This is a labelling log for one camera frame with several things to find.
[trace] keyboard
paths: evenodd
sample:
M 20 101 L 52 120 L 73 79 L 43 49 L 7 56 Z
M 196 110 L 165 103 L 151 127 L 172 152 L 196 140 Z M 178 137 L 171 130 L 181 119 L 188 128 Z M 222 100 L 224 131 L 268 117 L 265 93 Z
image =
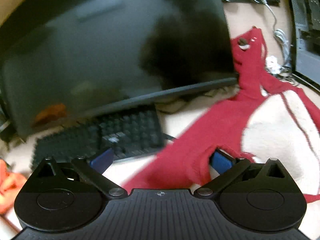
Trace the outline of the keyboard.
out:
M 114 161 L 154 154 L 164 147 L 164 135 L 154 106 L 140 106 L 40 138 L 36 142 L 31 169 L 45 157 L 69 162 L 90 158 L 112 147 Z

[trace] white cord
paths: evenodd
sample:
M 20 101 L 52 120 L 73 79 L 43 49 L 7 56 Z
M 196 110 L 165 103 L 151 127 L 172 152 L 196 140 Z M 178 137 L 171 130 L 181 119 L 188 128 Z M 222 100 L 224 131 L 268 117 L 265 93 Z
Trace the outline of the white cord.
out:
M 289 67 L 291 68 L 291 64 L 290 64 L 290 45 L 289 45 L 289 41 L 287 39 L 287 36 L 285 35 L 284 31 L 281 29 L 276 29 L 276 24 L 277 24 L 277 18 L 275 13 L 273 12 L 273 10 L 270 8 L 270 6 L 267 3 L 267 0 L 259 0 L 261 1 L 265 6 L 267 6 L 267 8 L 270 10 L 270 12 L 272 13 L 275 22 L 273 24 L 272 30 L 273 30 L 273 36 L 275 37 L 276 41 L 278 42 L 278 44 L 281 46 L 282 48 L 282 55 L 283 55 L 283 59 L 284 59 L 284 65 L 285 67 Z

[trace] black monitor screen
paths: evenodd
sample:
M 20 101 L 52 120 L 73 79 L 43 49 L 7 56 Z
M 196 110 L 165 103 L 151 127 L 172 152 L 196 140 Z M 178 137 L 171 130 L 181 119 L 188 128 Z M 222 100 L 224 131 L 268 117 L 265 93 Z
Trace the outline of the black monitor screen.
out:
M 0 60 L 23 135 L 54 106 L 65 117 L 234 77 L 220 0 L 26 0 L 0 28 Z

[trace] red clothing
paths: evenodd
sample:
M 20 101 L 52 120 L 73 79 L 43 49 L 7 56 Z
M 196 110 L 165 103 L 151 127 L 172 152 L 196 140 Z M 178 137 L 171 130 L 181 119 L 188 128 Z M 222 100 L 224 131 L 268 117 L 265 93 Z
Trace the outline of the red clothing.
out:
M 246 51 L 238 45 L 241 37 L 250 44 Z M 242 132 L 252 113 L 268 98 L 261 95 L 260 86 L 270 95 L 287 90 L 296 92 L 319 131 L 320 110 L 303 90 L 281 82 L 265 71 L 267 47 L 260 29 L 254 27 L 231 40 L 231 46 L 235 69 L 240 75 L 239 93 L 214 104 L 179 139 L 158 153 L 152 163 L 124 185 L 128 192 L 132 188 L 172 189 L 204 185 L 211 180 L 208 162 L 216 148 L 233 157 L 247 157 L 247 153 L 241 152 Z M 306 199 L 313 202 L 320 196 L 306 195 Z

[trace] white desk surface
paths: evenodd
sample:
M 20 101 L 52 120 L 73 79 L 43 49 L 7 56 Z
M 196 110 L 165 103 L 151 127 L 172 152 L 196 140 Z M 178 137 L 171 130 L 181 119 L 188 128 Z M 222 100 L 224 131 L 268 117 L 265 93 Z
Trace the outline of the white desk surface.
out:
M 10 12 L 22 0 L 2 0 L 0 5 L 0 23 L 3 22 Z M 252 26 L 256 26 L 263 30 L 263 34 L 268 46 L 268 54 L 276 56 L 282 62 L 282 54 L 279 46 L 272 35 L 273 16 L 265 6 L 254 4 L 229 3 L 224 4 L 225 14 L 229 25 L 231 38 L 236 37 Z M 289 11 L 288 0 L 281 0 L 280 7 L 273 7 L 277 16 L 277 28 L 282 29 L 291 37 L 291 17 Z M 320 97 L 313 91 L 303 87 L 310 99 L 320 107 Z M 173 115 L 160 114 L 163 131 L 172 136 L 179 136 L 187 127 L 189 127 L 196 118 L 206 111 L 215 103 L 214 98 L 197 98 L 183 111 Z M 7 155 L 6 161 L 9 164 L 15 163 L 15 172 L 29 174 L 29 164 L 33 152 L 34 142 L 37 137 L 42 134 L 31 136 L 26 144 L 13 148 Z M 122 184 L 124 180 L 137 172 L 153 157 L 141 158 L 129 162 L 121 162 L 113 164 L 104 175 L 117 184 Z M 19 222 L 14 214 L 14 210 L 10 210 L 5 216 L 13 225 L 20 228 Z M 311 239 L 320 236 L 320 201 L 308 204 L 307 214 L 300 226 L 300 229 Z

